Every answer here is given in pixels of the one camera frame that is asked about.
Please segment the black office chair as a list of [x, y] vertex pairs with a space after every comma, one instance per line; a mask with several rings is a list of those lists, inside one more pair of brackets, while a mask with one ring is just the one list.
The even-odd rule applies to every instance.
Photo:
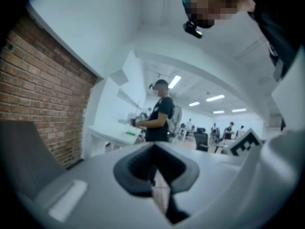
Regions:
[[194, 132], [194, 137], [196, 141], [196, 150], [208, 152], [208, 134], [205, 128], [197, 128]]

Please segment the person's black shirt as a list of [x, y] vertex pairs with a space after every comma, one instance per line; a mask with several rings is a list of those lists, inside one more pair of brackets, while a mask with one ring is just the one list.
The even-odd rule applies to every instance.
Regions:
[[285, 74], [305, 47], [305, 0], [254, 0], [249, 16], [284, 63]]

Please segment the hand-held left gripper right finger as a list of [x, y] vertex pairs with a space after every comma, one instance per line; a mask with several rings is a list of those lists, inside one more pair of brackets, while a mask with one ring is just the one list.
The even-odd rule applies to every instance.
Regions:
[[154, 229], [249, 229], [249, 156], [209, 154], [153, 144], [153, 157], [171, 188], [167, 214]]

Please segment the white table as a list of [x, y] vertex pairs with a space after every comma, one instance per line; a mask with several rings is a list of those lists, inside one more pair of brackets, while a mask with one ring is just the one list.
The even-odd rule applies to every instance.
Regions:
[[134, 145], [140, 133], [140, 128], [118, 122], [90, 125], [86, 135], [87, 146], [83, 158], [104, 154], [107, 144], [110, 144], [111, 150], [114, 146], [122, 148]]

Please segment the person's grey backpack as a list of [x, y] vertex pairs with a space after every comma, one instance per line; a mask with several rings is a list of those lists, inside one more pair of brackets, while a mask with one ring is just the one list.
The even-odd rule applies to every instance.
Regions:
[[275, 67], [273, 77], [276, 82], [279, 82], [285, 75], [284, 63], [278, 57], [278, 54], [274, 50], [271, 44], [268, 44], [269, 56]]
[[182, 118], [182, 108], [178, 105], [173, 106], [173, 115], [167, 119], [169, 135], [175, 137], [179, 133], [180, 121]]

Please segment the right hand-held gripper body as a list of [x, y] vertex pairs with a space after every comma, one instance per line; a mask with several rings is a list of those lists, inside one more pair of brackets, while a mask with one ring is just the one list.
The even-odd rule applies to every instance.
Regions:
[[224, 147], [221, 153], [230, 156], [245, 156], [251, 149], [256, 146], [261, 146], [262, 144], [263, 141], [257, 136], [255, 131], [250, 128], [229, 146]]

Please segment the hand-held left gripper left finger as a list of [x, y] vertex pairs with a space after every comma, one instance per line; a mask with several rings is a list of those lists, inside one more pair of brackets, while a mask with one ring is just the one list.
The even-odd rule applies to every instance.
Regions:
[[[146, 145], [89, 158], [49, 183], [34, 200], [22, 195], [21, 202], [44, 229], [170, 229], [152, 198], [130, 195], [113, 174], [117, 161]], [[48, 214], [47, 207], [74, 180], [86, 182], [87, 191], [65, 222], [59, 222]]]

